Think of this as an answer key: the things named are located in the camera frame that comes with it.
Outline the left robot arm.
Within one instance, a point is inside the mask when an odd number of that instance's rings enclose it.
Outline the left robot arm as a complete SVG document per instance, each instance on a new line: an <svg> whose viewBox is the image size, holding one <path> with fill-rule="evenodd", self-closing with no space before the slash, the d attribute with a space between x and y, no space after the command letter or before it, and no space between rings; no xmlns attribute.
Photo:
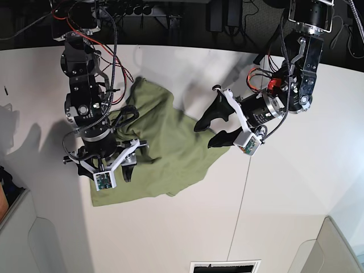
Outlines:
<svg viewBox="0 0 364 273"><path fill-rule="evenodd" d="M310 108L324 44L321 35L332 30L333 7L333 1L291 1L270 39L281 40L281 67L266 70L260 67L262 58L257 57L246 77L252 91L246 98L236 97L219 85L212 88L216 97L194 131L207 130L215 119L227 122L233 114L240 126L230 133L217 133L208 142L209 148L236 146L251 156L272 135L266 126L269 121L284 122L289 113Z"/></svg>

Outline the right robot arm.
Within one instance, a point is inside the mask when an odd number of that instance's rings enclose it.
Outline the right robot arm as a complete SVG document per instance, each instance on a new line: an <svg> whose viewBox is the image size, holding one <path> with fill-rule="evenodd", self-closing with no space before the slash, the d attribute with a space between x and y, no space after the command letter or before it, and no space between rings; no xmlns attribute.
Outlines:
<svg viewBox="0 0 364 273"><path fill-rule="evenodd" d="M147 143L139 139L117 138L117 130L139 118L134 105L125 105L111 116L118 103L114 87L115 71L120 68L124 78L127 70L117 56L117 46L104 46L111 55L111 76L100 67L101 51L91 35L100 30L100 15L112 16L98 1L56 1L52 11L52 35L64 43L60 57L62 72L69 80L69 93L64 102L64 113L73 126L63 136L66 153L64 163L74 162L80 176L95 182L96 188L116 186L115 173L120 169L125 182L131 181L137 165L136 150Z"/></svg>

